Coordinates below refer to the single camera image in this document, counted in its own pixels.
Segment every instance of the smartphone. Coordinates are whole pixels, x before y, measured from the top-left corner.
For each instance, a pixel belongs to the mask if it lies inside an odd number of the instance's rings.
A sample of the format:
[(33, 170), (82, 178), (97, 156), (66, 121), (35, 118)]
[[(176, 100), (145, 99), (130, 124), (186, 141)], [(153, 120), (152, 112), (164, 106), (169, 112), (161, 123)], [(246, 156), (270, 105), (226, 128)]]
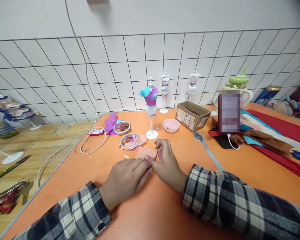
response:
[(219, 133), (242, 130), (242, 94), (238, 90), (221, 90), (218, 96)]

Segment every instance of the table edge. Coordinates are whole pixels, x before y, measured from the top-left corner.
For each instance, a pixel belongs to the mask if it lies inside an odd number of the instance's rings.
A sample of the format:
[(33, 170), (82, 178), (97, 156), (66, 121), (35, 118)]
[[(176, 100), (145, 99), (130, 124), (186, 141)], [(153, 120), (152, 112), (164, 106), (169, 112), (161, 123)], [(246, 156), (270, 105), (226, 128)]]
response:
[(0, 234), (0, 239), (3, 238), (3, 236), (7, 233), (7, 231), (10, 229), (10, 227), (15, 223), (15, 221), (18, 219), (18, 217), (20, 217), (20, 215), (23, 213), (23, 211), (29, 205), (29, 203), (35, 198), (35, 196), (38, 194), (38, 192), (43, 188), (43, 186), (47, 183), (47, 181), (52, 177), (52, 175), (56, 172), (56, 170), (60, 167), (60, 165), (64, 162), (64, 160), (69, 156), (69, 154), (72, 153), (73, 149), (78, 145), (78, 143), (83, 139), (83, 137), (86, 136), (86, 134), (87, 134), (88, 131), (89, 130), (87, 130), (85, 132), (85, 134), (82, 135), (82, 137), (78, 140), (78, 142), (73, 146), (73, 148), (71, 149), (71, 151), (69, 151), (69, 153), (63, 158), (63, 160), (58, 164), (58, 166), (56, 166), (56, 168), (50, 173), (50, 175), (46, 178), (46, 180), (44, 180), (44, 182), (41, 184), (41, 186), (35, 191), (35, 193), (31, 196), (31, 198), (29, 199), (29, 201), (27, 201), (27, 203), (22, 207), (22, 209), (13, 218), (13, 220), (8, 224), (8, 226), (6, 226), (6, 228)]

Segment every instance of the charging cable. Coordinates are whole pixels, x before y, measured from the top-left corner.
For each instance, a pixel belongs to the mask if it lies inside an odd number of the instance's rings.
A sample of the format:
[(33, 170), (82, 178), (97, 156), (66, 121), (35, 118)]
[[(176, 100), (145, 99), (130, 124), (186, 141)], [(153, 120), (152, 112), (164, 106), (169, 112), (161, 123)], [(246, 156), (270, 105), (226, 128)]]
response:
[[(81, 145), (81, 147), (80, 147), (80, 152), (83, 153), (83, 154), (90, 154), (90, 153), (93, 153), (93, 152), (95, 152), (96, 150), (98, 150), (98, 149), (104, 144), (104, 142), (106, 141), (107, 134), (106, 134), (106, 131), (104, 130), (104, 128), (102, 128), (102, 127), (96, 127), (96, 122), (97, 122), (97, 118), (98, 118), (98, 102), (97, 102), (97, 98), (94, 96), (93, 91), (92, 91), (91, 86), (90, 86), (90, 83), (89, 83), (87, 61), (86, 61), (86, 59), (85, 59), (85, 57), (84, 57), (84, 55), (83, 55), (83, 51), (82, 51), (82, 49), (81, 49), (81, 46), (80, 46), (80, 44), (79, 44), (79, 42), (78, 42), (76, 33), (74, 32), (74, 29), (73, 29), (73, 26), (72, 26), (72, 22), (71, 22), (71, 19), (70, 19), (70, 16), (69, 16), (69, 10), (68, 10), (67, 0), (64, 0), (64, 2), (65, 2), (65, 5), (66, 5), (67, 16), (68, 16), (68, 19), (69, 19), (69, 23), (70, 23), (70, 26), (71, 26), (73, 35), (74, 35), (74, 37), (75, 37), (75, 39), (76, 39), (76, 42), (77, 42), (77, 44), (78, 44), (78, 47), (79, 47), (79, 49), (80, 49), (80, 52), (81, 52), (81, 54), (82, 54), (82, 57), (83, 57), (83, 60), (84, 60), (84, 63), (85, 63), (85, 67), (86, 67), (86, 77), (87, 77), (88, 86), (89, 86), (89, 88), (90, 88), (90, 91), (91, 91), (91, 93), (92, 93), (92, 96), (94, 97), (94, 100), (96, 101), (96, 118), (95, 118), (93, 127), (91, 127), (90, 129), (81, 130), (81, 131), (79, 131), (79, 132), (82, 132), (82, 131), (89, 131), (89, 130), (92, 130), (92, 129), (102, 129), (102, 130), (104, 131), (104, 139), (103, 139), (103, 142), (102, 142), (95, 150), (93, 150), (93, 151), (91, 151), (91, 152), (83, 152), (83, 151), (82, 151), (82, 147), (83, 147), (83, 145), (85, 144), (85, 142), (87, 141), (87, 139), (90, 137), (90, 135), (88, 134), (88, 136), (86, 137), (86, 139), (83, 141), (83, 143), (82, 143), (82, 145)], [(52, 154), (47, 160), (44, 161), (44, 163), (41, 165), (41, 167), (40, 167), (40, 169), (39, 169), (39, 172), (38, 172), (38, 175), (37, 175), (37, 188), (40, 187), (41, 170), (42, 170), (43, 166), (44, 166), (45, 164), (48, 164), (52, 157), (54, 157), (54, 156), (55, 156), (57, 153), (59, 153), (62, 149), (64, 149), (65, 147), (67, 147), (67, 146), (70, 144), (70, 142), (71, 142), (71, 140), (73, 139), (73, 137), (74, 137), (75, 135), (77, 135), (79, 132), (75, 133), (75, 134), (70, 138), (69, 142), (68, 142), (65, 146), (63, 146), (62, 148), (60, 148), (58, 151), (56, 151), (54, 154)]]
[(235, 150), (239, 150), (239, 149), (240, 149), (240, 145), (239, 145), (239, 147), (238, 147), (238, 148), (235, 148), (234, 146), (232, 146), (232, 144), (231, 144), (231, 141), (230, 141), (230, 133), (228, 133), (228, 134), (227, 134), (227, 137), (228, 137), (228, 140), (229, 140), (230, 146), (231, 146), (233, 149), (235, 149)]

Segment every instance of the hand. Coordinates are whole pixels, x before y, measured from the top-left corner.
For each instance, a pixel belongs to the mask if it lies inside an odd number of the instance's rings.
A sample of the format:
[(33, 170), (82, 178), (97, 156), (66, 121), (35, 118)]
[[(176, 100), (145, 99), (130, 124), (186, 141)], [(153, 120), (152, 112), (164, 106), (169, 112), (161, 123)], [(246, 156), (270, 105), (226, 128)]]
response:
[(124, 159), (111, 169), (107, 181), (99, 188), (102, 200), (110, 212), (119, 203), (136, 195), (146, 182), (152, 168), (142, 158)]
[[(159, 139), (154, 143), (156, 144), (156, 149), (158, 149), (160, 146), (162, 149), (158, 152), (160, 162), (154, 161), (152, 168), (162, 181), (164, 181), (178, 193), (183, 194), (184, 186), (188, 176), (180, 169), (177, 159), (172, 152), (170, 142), (167, 139)], [(153, 158), (150, 156), (145, 156), (144, 160), (151, 164)]]

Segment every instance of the plaid shirt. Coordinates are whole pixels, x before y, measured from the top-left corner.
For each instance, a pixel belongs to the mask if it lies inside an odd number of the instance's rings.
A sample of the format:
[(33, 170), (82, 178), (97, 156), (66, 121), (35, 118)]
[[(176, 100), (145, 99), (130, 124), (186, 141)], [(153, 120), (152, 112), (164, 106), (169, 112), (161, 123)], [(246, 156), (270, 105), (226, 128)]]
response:
[[(300, 207), (228, 172), (194, 164), (182, 205), (197, 218), (232, 227), (246, 239), (300, 239)], [(89, 182), (14, 239), (94, 239), (110, 222), (98, 189)]]

